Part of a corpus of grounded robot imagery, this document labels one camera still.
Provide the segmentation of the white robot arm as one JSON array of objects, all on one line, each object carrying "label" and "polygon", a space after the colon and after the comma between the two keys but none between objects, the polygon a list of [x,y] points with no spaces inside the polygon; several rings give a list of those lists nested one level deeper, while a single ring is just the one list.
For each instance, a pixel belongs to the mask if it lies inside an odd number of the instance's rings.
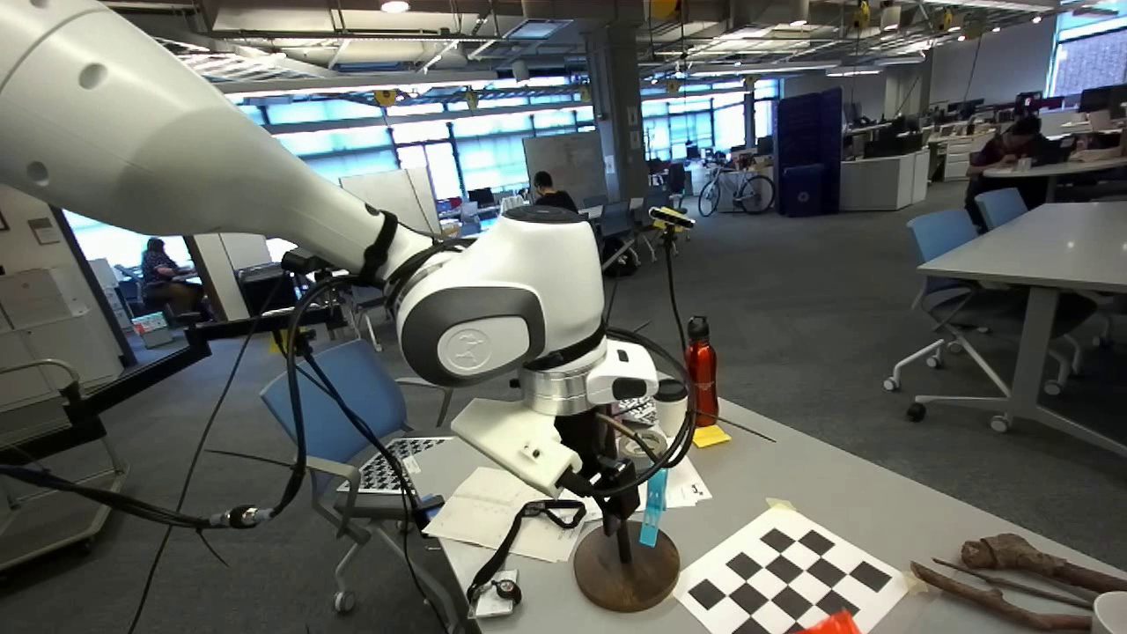
[{"label": "white robot arm", "polygon": [[100,0],[0,0],[0,184],[132,231],[255,231],[392,294],[415,378],[467,387],[524,370],[572,414],[657,387],[606,326],[596,230],[514,208],[442,247],[315,177],[218,89]]}]

